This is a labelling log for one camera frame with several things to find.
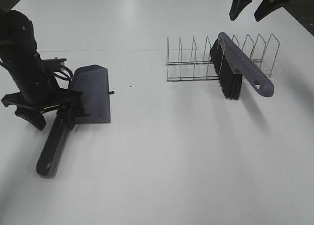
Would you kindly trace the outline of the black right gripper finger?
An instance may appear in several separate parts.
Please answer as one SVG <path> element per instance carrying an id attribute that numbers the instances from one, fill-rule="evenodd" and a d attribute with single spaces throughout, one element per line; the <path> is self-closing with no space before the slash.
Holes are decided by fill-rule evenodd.
<path id="1" fill-rule="evenodd" d="M 239 16 L 241 11 L 251 2 L 252 0 L 233 0 L 229 12 L 231 21 L 234 21 Z"/>
<path id="2" fill-rule="evenodd" d="M 262 0 L 254 13 L 254 17 L 256 21 L 259 22 L 267 15 L 283 7 L 287 3 L 289 3 L 289 0 Z"/>

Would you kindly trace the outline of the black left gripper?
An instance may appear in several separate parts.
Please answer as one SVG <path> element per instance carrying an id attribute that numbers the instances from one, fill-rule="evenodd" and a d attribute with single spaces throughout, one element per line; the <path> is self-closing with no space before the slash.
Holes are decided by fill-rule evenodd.
<path id="1" fill-rule="evenodd" d="M 1 62 L 14 83 L 18 92 L 6 94 L 2 104 L 7 107 L 17 107 L 15 115 L 20 117 L 38 130 L 43 130 L 46 120 L 41 112 L 56 110 L 57 123 L 64 124 L 69 130 L 75 126 L 75 115 L 73 105 L 81 103 L 81 91 L 73 91 L 68 88 L 61 88 L 57 78 L 68 81 L 72 84 L 73 72 L 65 65 L 60 66 L 61 70 L 49 71 L 44 67 L 42 60 L 28 60 L 14 62 Z"/>

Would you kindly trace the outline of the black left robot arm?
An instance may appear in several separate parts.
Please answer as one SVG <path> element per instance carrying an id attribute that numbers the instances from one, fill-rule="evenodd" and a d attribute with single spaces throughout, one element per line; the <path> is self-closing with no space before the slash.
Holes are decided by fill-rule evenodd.
<path id="1" fill-rule="evenodd" d="M 15 115 L 38 130 L 46 126 L 44 113 L 56 110 L 69 129 L 75 126 L 75 108 L 81 108 L 81 92 L 61 88 L 58 78 L 70 82 L 73 72 L 64 59 L 43 60 L 37 51 L 32 21 L 17 10 L 0 11 L 0 65 L 19 92 L 7 94 L 1 102 L 17 107 Z"/>

